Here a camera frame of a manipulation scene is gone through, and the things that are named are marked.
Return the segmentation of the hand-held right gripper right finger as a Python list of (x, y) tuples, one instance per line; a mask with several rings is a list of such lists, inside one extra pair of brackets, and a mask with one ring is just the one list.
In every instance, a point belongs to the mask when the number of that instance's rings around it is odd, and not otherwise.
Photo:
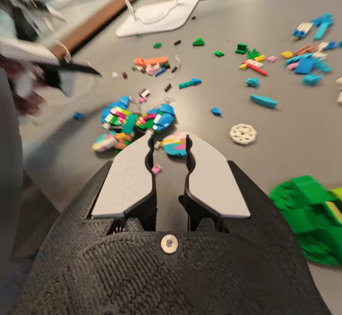
[(184, 201), (187, 212), (195, 217), (192, 206), (200, 206), (210, 215), (245, 219), (250, 211), (226, 157), (195, 134), (186, 136), (187, 169)]

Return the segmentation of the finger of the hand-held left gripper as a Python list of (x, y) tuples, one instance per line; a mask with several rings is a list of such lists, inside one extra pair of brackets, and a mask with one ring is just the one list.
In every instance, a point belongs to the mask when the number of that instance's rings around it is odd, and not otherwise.
[(88, 74), (94, 78), (102, 77), (102, 74), (89, 65), (89, 63), (79, 64), (66, 60), (59, 60), (57, 73), (59, 78), (59, 89), (67, 98), (72, 97), (74, 94), (76, 75), (78, 73)]
[(59, 59), (42, 44), (0, 38), (1, 58), (18, 63), (38, 63), (60, 66)]

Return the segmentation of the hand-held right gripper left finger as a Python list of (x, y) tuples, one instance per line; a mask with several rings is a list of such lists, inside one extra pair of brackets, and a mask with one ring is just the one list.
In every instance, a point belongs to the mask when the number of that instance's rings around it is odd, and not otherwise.
[(117, 154), (92, 209), (93, 219), (125, 218), (155, 194), (153, 151), (153, 134), (146, 133)]

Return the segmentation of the brown green lego assembly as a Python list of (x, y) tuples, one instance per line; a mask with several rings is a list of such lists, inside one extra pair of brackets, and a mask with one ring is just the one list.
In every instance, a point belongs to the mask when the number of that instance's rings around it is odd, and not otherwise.
[(135, 131), (131, 133), (118, 133), (114, 136), (116, 143), (114, 145), (115, 154), (119, 154), (123, 151), (126, 147), (128, 147), (131, 142), (133, 141), (135, 136)]

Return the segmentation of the teal oval lego assembly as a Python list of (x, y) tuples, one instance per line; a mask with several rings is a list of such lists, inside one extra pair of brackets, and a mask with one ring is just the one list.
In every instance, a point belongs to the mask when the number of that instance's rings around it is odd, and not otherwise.
[(186, 137), (190, 132), (182, 131), (166, 136), (160, 145), (164, 151), (175, 157), (186, 157)]
[(102, 153), (114, 148), (117, 143), (116, 133), (109, 131), (100, 135), (92, 144), (91, 149), (94, 152)]

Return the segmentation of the blue green lego model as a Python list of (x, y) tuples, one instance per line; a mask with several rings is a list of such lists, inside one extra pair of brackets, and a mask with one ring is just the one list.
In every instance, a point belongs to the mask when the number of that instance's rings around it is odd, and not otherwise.
[(106, 130), (119, 133), (131, 133), (136, 130), (151, 129), (155, 133), (167, 129), (175, 120), (175, 111), (170, 104), (162, 103), (145, 112), (129, 110), (129, 105), (114, 102), (105, 107), (100, 116), (102, 126)]

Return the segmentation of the white round lego plate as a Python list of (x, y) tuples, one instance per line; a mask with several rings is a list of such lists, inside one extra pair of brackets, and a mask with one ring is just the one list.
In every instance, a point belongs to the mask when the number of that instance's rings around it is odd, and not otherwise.
[(236, 144), (250, 145), (256, 140), (257, 131), (251, 125), (237, 124), (230, 129), (229, 136)]

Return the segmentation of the orange lego brick separator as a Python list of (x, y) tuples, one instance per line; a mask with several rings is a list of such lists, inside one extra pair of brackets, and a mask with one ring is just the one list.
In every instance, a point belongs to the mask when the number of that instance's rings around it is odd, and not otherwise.
[(155, 57), (155, 58), (136, 58), (134, 60), (134, 63), (136, 66), (147, 66), (147, 65), (157, 65), (157, 64), (164, 64), (168, 62), (168, 57), (167, 56), (161, 56), (161, 57)]

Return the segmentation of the large green lego assembly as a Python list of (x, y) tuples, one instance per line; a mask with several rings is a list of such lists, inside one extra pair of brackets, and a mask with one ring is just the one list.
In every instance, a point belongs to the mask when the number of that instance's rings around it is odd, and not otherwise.
[(342, 189), (325, 189), (311, 176), (284, 181), (269, 198), (296, 236), (304, 256), (327, 266), (342, 264)]

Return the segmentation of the teal curved lego piece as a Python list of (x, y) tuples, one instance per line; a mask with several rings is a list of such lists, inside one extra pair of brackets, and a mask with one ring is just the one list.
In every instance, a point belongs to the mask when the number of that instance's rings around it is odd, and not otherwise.
[(254, 104), (257, 104), (265, 108), (270, 108), (270, 109), (275, 109), (278, 105), (277, 101), (269, 97), (263, 97), (261, 95), (255, 95), (255, 94), (250, 95), (250, 101), (253, 102)]

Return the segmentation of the teal lego plate assembly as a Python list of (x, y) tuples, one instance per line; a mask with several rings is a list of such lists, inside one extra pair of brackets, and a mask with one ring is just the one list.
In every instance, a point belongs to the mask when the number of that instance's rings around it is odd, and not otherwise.
[(201, 84), (201, 83), (202, 83), (202, 81), (201, 81), (200, 79), (198, 79), (198, 78), (193, 78), (193, 79), (191, 79), (191, 80), (189, 80), (189, 81), (180, 83), (180, 84), (178, 85), (178, 88), (179, 88), (179, 89), (184, 89), (184, 88), (187, 88), (187, 87), (190, 87), (190, 86), (199, 85), (199, 84)]

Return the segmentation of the pile of loose lego pieces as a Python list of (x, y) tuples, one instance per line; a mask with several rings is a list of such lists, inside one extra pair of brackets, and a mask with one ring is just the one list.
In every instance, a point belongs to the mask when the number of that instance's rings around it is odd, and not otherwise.
[[(312, 28), (316, 28), (313, 37), (313, 44), (308, 44), (298, 50), (285, 51), (281, 53), (281, 57), (285, 59), (284, 66), (287, 70), (302, 77), (302, 84), (305, 86), (316, 86), (323, 78), (322, 74), (331, 72), (332, 67), (326, 62), (328, 51), (341, 49), (340, 41), (328, 41), (318, 43), (325, 36), (327, 30), (334, 24), (332, 13), (324, 13), (310, 22), (302, 22), (291, 34), (291, 41), (297, 42), (303, 40)], [(264, 61), (274, 63), (276, 56), (266, 58), (261, 55), (255, 48), (246, 52), (246, 59), (242, 62), (240, 70), (252, 70), (263, 77), (267, 77), (268, 73), (263, 68)]]

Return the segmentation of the person's left hand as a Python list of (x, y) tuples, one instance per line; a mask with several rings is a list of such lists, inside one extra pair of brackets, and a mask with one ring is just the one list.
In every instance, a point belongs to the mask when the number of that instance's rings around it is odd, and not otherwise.
[(23, 99), (15, 93), (14, 89), (13, 83), (22, 72), (26, 71), (26, 68), (19, 63), (11, 61), (1, 61), (0, 67), (5, 70), (16, 111), (21, 115), (36, 114), (40, 110), (40, 105), (44, 99), (33, 91), (27, 99)]

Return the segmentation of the brown wooden ledge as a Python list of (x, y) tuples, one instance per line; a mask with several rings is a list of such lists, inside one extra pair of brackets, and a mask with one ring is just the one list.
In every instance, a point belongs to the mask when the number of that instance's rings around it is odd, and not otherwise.
[(124, 0), (70, 1), (61, 9), (65, 22), (59, 30), (41, 37), (40, 43), (59, 58), (66, 49), (74, 54), (126, 9)]

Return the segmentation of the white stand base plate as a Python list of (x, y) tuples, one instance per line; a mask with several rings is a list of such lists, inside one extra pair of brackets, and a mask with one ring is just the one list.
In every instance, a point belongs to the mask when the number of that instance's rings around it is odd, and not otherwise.
[(190, 17), (199, 0), (172, 0), (134, 9), (124, 0), (131, 15), (117, 28), (118, 38), (172, 31), (180, 28)]

